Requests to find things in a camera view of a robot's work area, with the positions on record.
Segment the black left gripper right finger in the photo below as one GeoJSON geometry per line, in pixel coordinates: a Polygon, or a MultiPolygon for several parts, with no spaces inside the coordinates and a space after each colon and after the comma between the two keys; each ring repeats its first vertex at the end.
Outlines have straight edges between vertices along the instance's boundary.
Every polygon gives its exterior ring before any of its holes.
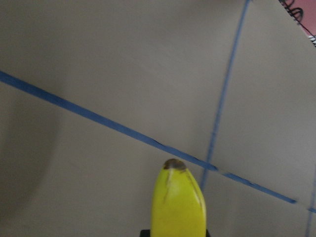
{"type": "Polygon", "coordinates": [[[205,234],[206,237],[210,237],[210,233],[208,231],[208,229],[206,229],[206,234],[205,234]]]}

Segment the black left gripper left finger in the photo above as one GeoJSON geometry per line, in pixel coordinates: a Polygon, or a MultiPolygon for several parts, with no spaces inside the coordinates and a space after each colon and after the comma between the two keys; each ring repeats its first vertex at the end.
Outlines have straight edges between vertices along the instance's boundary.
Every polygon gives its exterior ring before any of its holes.
{"type": "Polygon", "coordinates": [[[150,237],[151,236],[151,230],[141,230],[139,237],[150,237]]]}

